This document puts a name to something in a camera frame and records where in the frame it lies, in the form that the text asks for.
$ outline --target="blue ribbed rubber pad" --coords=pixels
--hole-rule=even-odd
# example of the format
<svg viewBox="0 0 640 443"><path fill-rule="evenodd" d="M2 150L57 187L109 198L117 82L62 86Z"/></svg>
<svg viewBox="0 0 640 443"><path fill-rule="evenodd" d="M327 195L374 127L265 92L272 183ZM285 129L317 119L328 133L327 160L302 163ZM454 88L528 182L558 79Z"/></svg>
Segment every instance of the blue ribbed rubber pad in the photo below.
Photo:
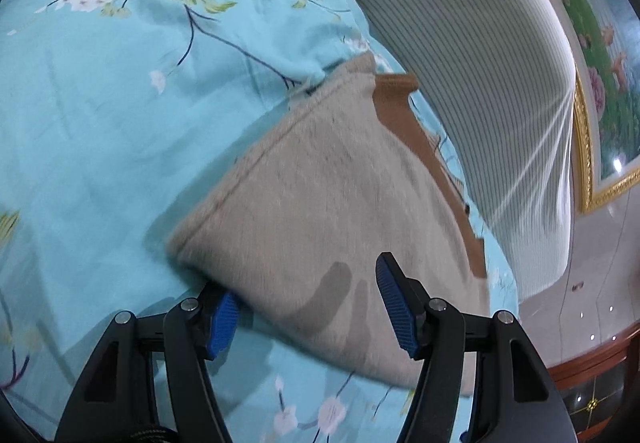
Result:
<svg viewBox="0 0 640 443"><path fill-rule="evenodd" d="M402 349L409 353L410 357L414 358L418 352L415 317L404 301L396 279L382 256L376 261L376 282L398 343Z"/></svg>
<svg viewBox="0 0 640 443"><path fill-rule="evenodd" d="M211 333L207 344L207 352L210 358L216 358L219 352L226 349L231 343L238 325L238 315L238 300L228 291L220 300L218 309L211 318Z"/></svg>

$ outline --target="blue bed sheet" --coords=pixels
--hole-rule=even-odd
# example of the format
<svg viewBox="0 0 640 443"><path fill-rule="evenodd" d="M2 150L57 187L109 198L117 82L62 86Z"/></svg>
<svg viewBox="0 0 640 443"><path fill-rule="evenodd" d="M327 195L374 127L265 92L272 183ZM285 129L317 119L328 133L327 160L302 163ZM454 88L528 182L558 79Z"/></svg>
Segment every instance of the blue bed sheet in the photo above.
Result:
<svg viewBox="0 0 640 443"><path fill-rule="evenodd" d="M0 387L25 421L53 437L115 312L197 294L202 279L166 258L169 233L290 105L367 49L380 70L402 70L354 0L1 1ZM412 107L447 137L420 93ZM451 142L440 149L464 181ZM465 197L492 312L517 314L508 263ZM411 398L251 315L209 371L236 443L395 441ZM161 360L156 384L171 426ZM470 408L461 398L452 441Z"/></svg>

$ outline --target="green grass in painting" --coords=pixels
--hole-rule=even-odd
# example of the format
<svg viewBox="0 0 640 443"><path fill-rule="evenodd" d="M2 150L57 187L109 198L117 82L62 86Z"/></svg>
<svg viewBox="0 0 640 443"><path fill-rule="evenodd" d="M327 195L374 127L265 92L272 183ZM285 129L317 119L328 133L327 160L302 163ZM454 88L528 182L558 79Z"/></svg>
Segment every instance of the green grass in painting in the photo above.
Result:
<svg viewBox="0 0 640 443"><path fill-rule="evenodd" d="M620 92L611 71L611 58L607 52L600 26L587 0L564 0L564 7L577 34L589 37L590 48L582 53L589 67L598 70L606 90L604 114L600 120L601 178L613 172L612 160L624 154L627 163L640 153L640 94Z"/></svg>

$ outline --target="metal screw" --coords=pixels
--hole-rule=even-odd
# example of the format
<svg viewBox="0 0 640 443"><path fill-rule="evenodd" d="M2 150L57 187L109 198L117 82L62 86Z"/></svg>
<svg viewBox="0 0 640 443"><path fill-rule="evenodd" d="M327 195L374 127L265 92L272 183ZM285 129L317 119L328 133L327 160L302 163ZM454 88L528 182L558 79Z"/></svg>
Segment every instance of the metal screw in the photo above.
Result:
<svg viewBox="0 0 640 443"><path fill-rule="evenodd" d="M513 315L508 311L498 311L498 320L503 324L513 324Z"/></svg>
<svg viewBox="0 0 640 443"><path fill-rule="evenodd" d="M121 311L116 315L116 324L126 324L131 320L131 314L128 311Z"/></svg>
<svg viewBox="0 0 640 443"><path fill-rule="evenodd" d="M435 311L445 311L447 309L447 301L441 298L432 298L429 301L429 307Z"/></svg>
<svg viewBox="0 0 640 443"><path fill-rule="evenodd" d="M186 298L180 303L182 311L193 311L198 306L198 299L196 298Z"/></svg>

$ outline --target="wooden furniture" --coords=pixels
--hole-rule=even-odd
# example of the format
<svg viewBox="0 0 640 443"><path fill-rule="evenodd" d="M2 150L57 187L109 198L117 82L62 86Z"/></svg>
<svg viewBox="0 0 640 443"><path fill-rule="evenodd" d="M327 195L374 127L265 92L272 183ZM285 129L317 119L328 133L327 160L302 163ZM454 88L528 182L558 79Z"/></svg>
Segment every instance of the wooden furniture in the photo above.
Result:
<svg viewBox="0 0 640 443"><path fill-rule="evenodd" d="M609 422L638 373L639 359L640 322L593 351L549 369L580 443Z"/></svg>

